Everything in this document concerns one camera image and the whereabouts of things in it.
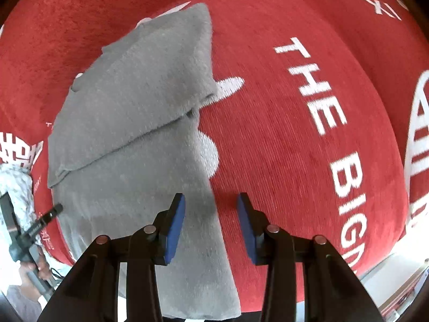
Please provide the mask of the person's left hand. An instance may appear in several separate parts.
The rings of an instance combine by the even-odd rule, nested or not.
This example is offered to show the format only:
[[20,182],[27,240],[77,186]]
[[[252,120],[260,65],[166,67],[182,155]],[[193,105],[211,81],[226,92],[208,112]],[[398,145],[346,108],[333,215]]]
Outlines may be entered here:
[[46,257],[44,256],[42,248],[38,246],[37,249],[39,253],[37,264],[21,261],[19,268],[19,274],[22,280],[22,284],[20,285],[21,292],[25,297],[33,301],[37,301],[41,294],[31,281],[29,273],[32,273],[35,269],[38,269],[38,277],[42,280],[49,281],[52,278],[52,272]]

